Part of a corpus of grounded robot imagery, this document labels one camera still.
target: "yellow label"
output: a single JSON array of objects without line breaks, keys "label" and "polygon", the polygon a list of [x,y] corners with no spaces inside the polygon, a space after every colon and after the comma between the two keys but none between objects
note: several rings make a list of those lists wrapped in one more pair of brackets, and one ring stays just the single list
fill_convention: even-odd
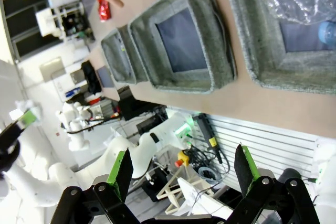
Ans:
[{"label": "yellow label", "polygon": [[210,138],[209,143],[212,147],[215,147],[217,145],[217,141],[216,141],[215,137]]}]

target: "red snack bag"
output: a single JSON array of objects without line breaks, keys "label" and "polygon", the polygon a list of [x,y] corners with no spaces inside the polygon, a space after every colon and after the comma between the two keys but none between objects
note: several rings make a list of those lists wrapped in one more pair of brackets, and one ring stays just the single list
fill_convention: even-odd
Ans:
[{"label": "red snack bag", "polygon": [[111,18],[111,10],[109,2],[106,0],[98,0],[99,6],[98,6],[98,14],[99,18],[102,22],[108,20]]}]

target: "corrugated metal surface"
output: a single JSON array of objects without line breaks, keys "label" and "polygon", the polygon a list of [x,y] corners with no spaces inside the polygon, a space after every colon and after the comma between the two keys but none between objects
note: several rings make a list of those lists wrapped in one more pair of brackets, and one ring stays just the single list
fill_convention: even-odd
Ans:
[{"label": "corrugated metal surface", "polygon": [[[318,136],[224,116],[208,115],[208,119],[218,144],[230,162],[231,170],[223,182],[231,188],[240,191],[234,171],[235,151],[239,144],[248,146],[258,168],[271,170],[276,178],[286,168],[296,169],[303,178],[309,176],[313,149]],[[203,139],[199,130],[196,130],[195,134]],[[217,167],[224,172],[222,165],[217,163]]]}]

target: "plastic bottle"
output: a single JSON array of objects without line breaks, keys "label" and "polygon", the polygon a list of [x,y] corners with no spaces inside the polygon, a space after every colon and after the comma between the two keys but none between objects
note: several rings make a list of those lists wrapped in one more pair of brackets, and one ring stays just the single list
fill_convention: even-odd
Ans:
[{"label": "plastic bottle", "polygon": [[336,48],[336,23],[322,22],[319,28],[319,39],[322,43]]}]

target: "gray felt bin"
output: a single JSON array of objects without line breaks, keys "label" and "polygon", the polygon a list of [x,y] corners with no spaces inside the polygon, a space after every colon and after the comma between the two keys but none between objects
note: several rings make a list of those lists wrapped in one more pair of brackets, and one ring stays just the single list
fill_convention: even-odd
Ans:
[{"label": "gray felt bin", "polygon": [[[157,24],[188,10],[206,62],[203,69],[173,72]],[[128,29],[148,80],[159,90],[211,93],[232,82],[236,68],[216,0],[158,0]]]},{"label": "gray felt bin", "polygon": [[230,0],[250,77],[267,88],[336,93],[335,51],[286,52],[263,0]]},{"label": "gray felt bin", "polygon": [[137,84],[148,80],[127,26],[113,30],[102,40],[101,46],[117,82]]}]

